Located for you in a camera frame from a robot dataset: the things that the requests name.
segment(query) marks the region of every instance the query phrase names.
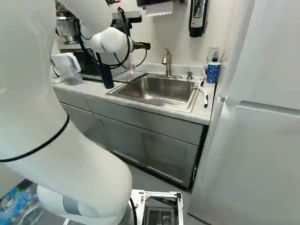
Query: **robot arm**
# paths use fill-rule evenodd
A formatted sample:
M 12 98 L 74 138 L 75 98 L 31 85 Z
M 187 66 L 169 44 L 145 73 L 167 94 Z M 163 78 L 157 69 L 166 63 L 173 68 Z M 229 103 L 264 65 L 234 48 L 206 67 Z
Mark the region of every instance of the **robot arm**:
M 96 52 L 115 53 L 127 51 L 127 36 L 112 24 L 112 13 L 105 0 L 60 0 L 77 18 L 81 20 L 81 34 L 87 39 L 84 43 Z M 133 41 L 130 40 L 130 52 Z
M 82 20 L 85 35 L 113 36 L 105 0 L 61 2 Z M 132 176 L 125 163 L 75 127 L 53 92 L 54 8 L 53 0 L 10 0 L 0 7 L 0 163 L 39 184 L 39 197 L 53 212 L 83 224 L 116 225 Z

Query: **paper towel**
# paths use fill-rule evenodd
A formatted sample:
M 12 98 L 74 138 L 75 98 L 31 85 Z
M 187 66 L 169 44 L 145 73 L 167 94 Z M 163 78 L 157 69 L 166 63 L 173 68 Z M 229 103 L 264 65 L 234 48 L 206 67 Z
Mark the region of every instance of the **paper towel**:
M 171 14 L 173 12 L 173 1 L 148 5 L 145 7 L 145 11 L 147 17 Z

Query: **blue polka dot cup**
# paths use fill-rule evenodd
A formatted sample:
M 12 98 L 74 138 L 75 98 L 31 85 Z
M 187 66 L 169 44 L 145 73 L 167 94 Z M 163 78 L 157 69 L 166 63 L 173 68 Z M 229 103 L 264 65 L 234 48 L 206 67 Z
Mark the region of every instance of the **blue polka dot cup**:
M 221 68 L 220 62 L 209 62 L 207 66 L 207 83 L 216 83 Z

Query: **faucet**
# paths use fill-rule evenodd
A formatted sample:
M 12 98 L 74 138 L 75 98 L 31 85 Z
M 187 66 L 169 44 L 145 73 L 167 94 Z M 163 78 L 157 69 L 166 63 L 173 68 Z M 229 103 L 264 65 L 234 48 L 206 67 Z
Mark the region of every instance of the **faucet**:
M 193 73 L 192 73 L 192 72 L 187 71 L 187 72 L 186 72 L 186 75 L 187 75 L 187 80 L 188 80 L 188 81 L 193 79 Z
M 171 54 L 170 54 L 169 50 L 167 48 L 165 48 L 165 49 L 166 49 L 167 53 L 164 56 L 164 58 L 162 59 L 161 64 L 166 66 L 166 69 L 165 69 L 166 77 L 172 77 L 172 69 L 171 69 L 171 66 L 172 66 L 171 59 L 172 59 L 172 57 L 171 57 Z

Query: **black cable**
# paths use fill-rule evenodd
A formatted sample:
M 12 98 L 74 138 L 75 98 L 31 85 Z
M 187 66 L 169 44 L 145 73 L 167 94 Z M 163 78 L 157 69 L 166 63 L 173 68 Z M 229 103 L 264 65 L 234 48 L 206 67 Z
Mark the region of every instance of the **black cable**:
M 86 37 L 83 36 L 83 34 L 81 34 L 81 37 L 83 37 L 83 39 L 85 39 L 85 40 L 91 40 L 93 38 L 93 36 L 90 37 L 90 38 L 86 38 Z
M 113 55 L 114 55 L 114 57 L 116 58 L 116 60 L 117 60 L 119 63 L 121 63 L 120 60 L 118 59 L 116 53 L 113 53 Z
M 120 62 L 120 60 L 118 59 L 116 53 L 114 53 L 114 56 L 115 56 L 116 60 L 117 60 L 118 62 Z M 145 49 L 145 57 L 144 57 L 143 60 L 142 60 L 139 64 L 137 64 L 135 67 L 138 67 L 139 65 L 141 65 L 141 64 L 145 61 L 146 57 L 147 57 L 147 49 Z
M 55 73 L 55 75 L 57 76 L 57 77 L 60 77 L 56 72 L 55 72 L 55 63 L 53 64 L 53 71 L 54 71 L 54 73 Z
M 134 225 L 137 225 L 137 217 L 136 217 L 135 204 L 132 201 L 132 198 L 130 198 L 130 203 L 131 203 L 131 208 L 132 208 L 132 213 L 133 213 Z
M 126 34 L 126 38 L 127 38 L 127 53 L 126 53 L 126 56 L 124 58 L 124 60 L 122 62 L 119 62 L 118 64 L 104 64 L 105 66 L 109 66 L 110 69 L 116 69 L 120 66 L 123 65 L 123 63 L 128 59 L 129 57 L 129 54 L 130 54 L 130 40 L 129 40 L 129 37 L 128 37 L 128 31 L 126 29 L 126 26 L 125 26 L 125 22 L 124 22 L 124 19 L 123 19 L 123 16 L 122 14 L 124 13 L 124 10 L 120 7 L 118 7 L 118 14 L 119 14 L 119 17 L 120 17 L 120 20 L 121 20 L 121 23 L 122 23 L 122 26 L 124 28 L 124 31 L 125 31 L 125 34 Z M 93 57 L 88 51 L 87 49 L 85 48 L 84 44 L 83 44 L 83 40 L 82 40 L 82 34 L 81 34 L 81 30 L 80 30 L 80 23 L 78 22 L 77 23 L 77 30 L 78 30 L 78 40 L 79 40 L 79 44 L 80 44 L 80 47 L 82 48 L 83 52 L 91 59 L 93 60 L 94 63 L 98 64 L 100 63 L 95 57 Z
M 129 34 L 128 34 L 128 30 L 125 26 L 125 22 L 124 22 L 124 18 L 122 16 L 122 14 L 124 14 L 124 10 L 121 8 L 121 7 L 118 7 L 118 15 L 119 15 L 119 18 L 121 20 L 121 23 L 122 23 L 122 26 L 123 26 L 123 29 L 124 29 L 124 32 L 126 34 L 126 39 L 127 39 L 127 53 L 126 53 L 126 56 L 124 58 L 124 60 L 122 62 L 119 62 L 119 64 L 111 64 L 111 65 L 108 65 L 108 64 L 105 64 L 106 66 L 122 66 L 123 63 L 128 59 L 129 57 L 129 54 L 130 54 L 130 40 L 129 40 Z
M 67 120 L 65 122 L 65 124 L 62 126 L 62 128 L 52 137 L 50 138 L 48 141 L 46 141 L 45 143 L 41 144 L 40 146 L 38 146 L 37 148 L 23 154 L 23 155 L 20 155 L 20 156 L 17 156 L 17 157 L 13 157 L 13 158 L 7 158 L 7 159 L 0 159 L 0 163 L 7 163 L 7 162 L 13 162 L 13 161 L 16 161 L 16 160 L 19 160 L 21 158 L 25 158 L 27 156 L 31 156 L 32 154 L 40 151 L 41 149 L 43 149 L 44 147 L 46 147 L 47 145 L 51 144 L 56 138 L 58 138 L 61 133 L 67 128 L 67 125 L 69 124 L 69 121 L 70 121 L 70 117 L 69 115 L 67 114 Z
M 139 65 L 141 65 L 141 64 L 145 61 L 146 57 L 147 57 L 147 49 L 145 49 L 145 57 L 144 57 L 143 60 L 142 60 L 139 64 L 137 64 L 135 67 L 138 67 Z

